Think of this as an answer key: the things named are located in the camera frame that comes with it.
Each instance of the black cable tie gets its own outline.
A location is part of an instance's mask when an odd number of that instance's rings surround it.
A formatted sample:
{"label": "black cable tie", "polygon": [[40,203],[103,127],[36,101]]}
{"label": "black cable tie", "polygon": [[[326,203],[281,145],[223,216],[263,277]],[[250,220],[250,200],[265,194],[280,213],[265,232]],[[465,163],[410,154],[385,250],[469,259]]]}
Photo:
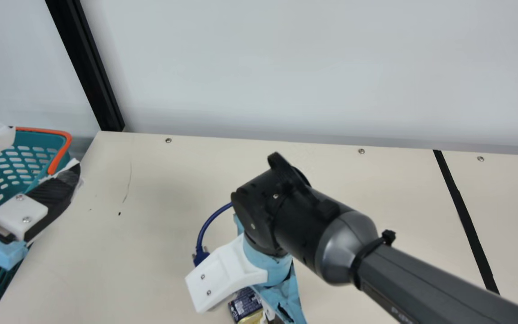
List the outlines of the black cable tie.
{"label": "black cable tie", "polygon": [[369,242],[359,251],[359,253],[357,253],[353,262],[351,263],[351,268],[349,269],[349,274],[352,277],[352,281],[357,289],[361,290],[361,278],[358,275],[358,271],[361,263],[363,262],[363,259],[371,254],[374,250],[376,250],[376,248],[381,246],[381,244],[391,246],[394,240],[395,232],[389,229],[383,230],[380,238]]}

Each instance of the teal plastic basket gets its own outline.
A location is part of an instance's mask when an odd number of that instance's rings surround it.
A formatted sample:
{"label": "teal plastic basket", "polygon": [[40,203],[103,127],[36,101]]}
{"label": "teal plastic basket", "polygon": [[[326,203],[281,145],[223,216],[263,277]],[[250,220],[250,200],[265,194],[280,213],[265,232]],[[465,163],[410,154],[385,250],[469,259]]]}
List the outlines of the teal plastic basket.
{"label": "teal plastic basket", "polygon": [[[50,166],[53,173],[64,168],[71,159],[66,151],[70,143],[68,133],[18,128],[13,146],[0,153],[0,205],[35,188]],[[0,299],[20,264],[9,271],[0,267]]]}

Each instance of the beige table surface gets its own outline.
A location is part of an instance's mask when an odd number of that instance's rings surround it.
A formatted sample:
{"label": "beige table surface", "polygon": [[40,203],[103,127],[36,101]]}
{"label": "beige table surface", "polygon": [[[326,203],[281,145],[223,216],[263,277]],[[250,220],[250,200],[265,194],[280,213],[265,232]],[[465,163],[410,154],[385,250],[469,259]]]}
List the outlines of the beige table surface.
{"label": "beige table surface", "polygon": [[[432,151],[359,148],[98,133],[85,185],[34,244],[0,301],[0,324],[231,323],[227,306],[195,313],[183,279],[201,225],[274,151],[378,230],[395,230],[397,248],[483,287]],[[235,237],[229,210],[204,244]],[[310,323],[395,322],[354,287],[326,285],[298,262],[296,273]]]}
{"label": "beige table surface", "polygon": [[444,152],[444,156],[499,293],[518,303],[518,155]]}

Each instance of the black strip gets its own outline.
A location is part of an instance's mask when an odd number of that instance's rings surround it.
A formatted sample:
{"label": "black strip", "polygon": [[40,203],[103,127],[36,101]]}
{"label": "black strip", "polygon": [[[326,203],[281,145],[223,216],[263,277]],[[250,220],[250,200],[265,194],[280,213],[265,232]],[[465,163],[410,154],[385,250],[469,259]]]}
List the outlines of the black strip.
{"label": "black strip", "polygon": [[103,131],[123,131],[125,121],[113,95],[80,0],[45,0],[81,86]]}
{"label": "black strip", "polygon": [[473,221],[471,220],[465,201],[463,201],[463,197],[461,197],[461,193],[455,185],[449,166],[440,150],[433,150],[433,153],[435,154],[435,158],[437,159],[439,168],[441,169],[441,174],[445,179],[445,183],[447,184],[447,188],[449,189],[449,193],[451,194],[453,203],[455,204],[455,208],[459,214],[459,219],[461,219],[461,224],[463,224],[465,234],[467,234],[467,240],[471,246],[471,251],[475,257],[477,267],[479,267],[479,272],[481,273],[485,287],[487,290],[498,294],[499,289],[497,288],[497,284],[493,278],[491,266],[489,265],[489,261],[487,261],[487,256],[485,256],[483,246],[481,246],[481,242],[479,242],[479,236],[477,236],[477,231],[475,230],[475,226],[473,225]]}

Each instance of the white mounting plate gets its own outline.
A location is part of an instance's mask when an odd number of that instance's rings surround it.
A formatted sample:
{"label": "white mounting plate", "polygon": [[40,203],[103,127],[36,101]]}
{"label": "white mounting plate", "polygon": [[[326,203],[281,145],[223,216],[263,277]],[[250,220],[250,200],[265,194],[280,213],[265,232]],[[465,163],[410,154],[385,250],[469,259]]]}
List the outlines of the white mounting plate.
{"label": "white mounting plate", "polygon": [[185,277],[195,310],[203,313],[247,286],[267,282],[267,271],[243,252],[243,234],[213,251]]}

